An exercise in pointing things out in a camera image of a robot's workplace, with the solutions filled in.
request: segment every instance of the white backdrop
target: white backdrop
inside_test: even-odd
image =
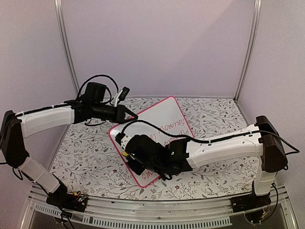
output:
[[[54,1],[2,0],[0,21],[1,123],[7,110],[28,111],[75,98]],[[26,149],[47,166],[62,132],[58,127],[33,135]],[[11,167],[0,166],[0,228],[18,228],[30,188],[31,182],[18,180]]]
[[[233,97],[254,0],[65,0],[80,84],[104,73],[137,96]]]
[[[262,2],[254,52],[240,106],[248,122],[266,115],[279,134],[301,150],[289,155],[278,178],[288,191],[299,228],[305,228],[305,2]]]

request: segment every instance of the yellow object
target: yellow object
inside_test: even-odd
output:
[[[123,152],[122,152],[122,155],[123,155],[124,157],[127,157],[127,156],[128,156],[128,154],[126,153],[126,151],[123,151]]]

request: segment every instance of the leaf pattern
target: leaf pattern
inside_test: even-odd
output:
[[[161,98],[129,98],[124,104],[138,113]],[[232,99],[178,98],[178,103],[197,138],[221,135],[246,127]],[[91,123],[100,120],[92,119]],[[212,198],[248,192],[256,175],[258,158],[219,161],[192,172],[157,180],[139,187],[115,150],[108,132],[115,124],[88,127],[72,125],[54,159],[51,172],[69,191],[105,198],[179,200]]]

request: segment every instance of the whiteboard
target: whiteboard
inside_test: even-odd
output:
[[[133,96],[232,98],[254,2],[62,1],[79,82],[109,74]]]
[[[160,101],[159,103],[151,106],[150,108],[138,113],[138,116],[138,119],[148,121],[170,134],[182,134],[194,137],[191,128],[187,123],[178,105],[178,102],[174,97],[168,97]],[[115,141],[115,136],[122,131],[125,125],[126,124],[121,124],[113,127],[109,131],[109,137],[126,165],[126,159],[122,156],[123,149]],[[177,139],[168,137],[159,132],[158,130],[154,129],[153,127],[144,123],[134,123],[130,125],[124,133],[130,137],[134,135],[147,135],[152,140],[160,143],[163,146]],[[129,169],[133,178],[140,187],[147,187],[149,184],[159,178],[158,174],[149,170],[144,170],[144,172],[139,176],[135,174],[128,166],[127,168]]]

